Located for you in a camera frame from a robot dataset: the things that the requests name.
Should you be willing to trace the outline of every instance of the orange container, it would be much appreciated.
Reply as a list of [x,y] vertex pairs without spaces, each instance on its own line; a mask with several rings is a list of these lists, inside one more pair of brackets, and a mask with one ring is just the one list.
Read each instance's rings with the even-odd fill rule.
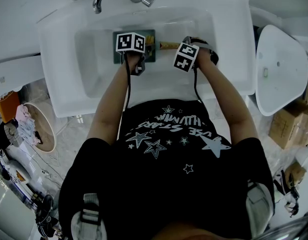
[[0,98],[0,114],[4,123],[11,121],[16,116],[16,110],[19,105],[18,94],[14,91]]

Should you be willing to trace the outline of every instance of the white sink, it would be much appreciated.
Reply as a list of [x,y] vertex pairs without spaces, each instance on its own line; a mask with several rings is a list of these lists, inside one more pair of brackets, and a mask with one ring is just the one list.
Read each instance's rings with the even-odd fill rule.
[[[139,13],[108,17],[75,35],[76,55],[84,89],[90,98],[99,98],[119,67],[113,64],[113,31],[155,30],[156,40],[181,42],[185,36],[201,37],[215,46],[213,19],[205,11],[190,7],[162,7]],[[187,73],[173,69],[174,50],[156,51],[156,62],[147,63],[133,90],[144,92],[171,85],[189,84]]]
[[[200,37],[219,55],[218,66],[242,95],[255,92],[255,43],[249,0],[155,0],[151,8],[130,0],[78,0],[37,24],[46,83],[58,117],[93,113],[119,65],[113,32],[155,30],[156,43]],[[193,73],[172,67],[175,50],[156,50],[156,62],[132,77],[131,103],[195,99]],[[202,99],[214,94],[199,74]]]

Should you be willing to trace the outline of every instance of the black and white marker cube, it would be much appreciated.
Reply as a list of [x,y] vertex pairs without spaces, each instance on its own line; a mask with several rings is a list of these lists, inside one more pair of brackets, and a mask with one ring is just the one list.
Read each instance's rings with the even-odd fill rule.
[[195,63],[199,47],[195,45],[188,45],[182,42],[177,49],[174,58],[174,67],[183,71],[189,72]]
[[118,34],[116,39],[116,51],[136,51],[145,53],[145,37],[137,33]]

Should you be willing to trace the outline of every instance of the pink cloth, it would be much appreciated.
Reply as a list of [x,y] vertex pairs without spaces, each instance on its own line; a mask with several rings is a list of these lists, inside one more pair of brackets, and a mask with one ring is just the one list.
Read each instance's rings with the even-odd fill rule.
[[18,122],[18,133],[27,143],[36,146],[40,140],[35,136],[35,120],[32,119],[27,107],[19,105],[15,116]]
[[27,107],[25,107],[23,104],[19,105],[16,110],[15,118],[18,122],[26,122],[28,118],[31,118],[30,114],[28,113]]

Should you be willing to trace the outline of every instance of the hand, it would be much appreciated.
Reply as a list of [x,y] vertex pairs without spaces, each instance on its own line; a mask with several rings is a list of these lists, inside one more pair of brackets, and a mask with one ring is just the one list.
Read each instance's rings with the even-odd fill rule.
[[137,63],[139,62],[142,54],[135,51],[129,51],[127,53],[127,59],[128,59],[128,66],[129,70],[132,72],[135,70]]
[[200,47],[196,57],[197,66],[201,69],[203,65],[208,64],[210,61],[209,49]]

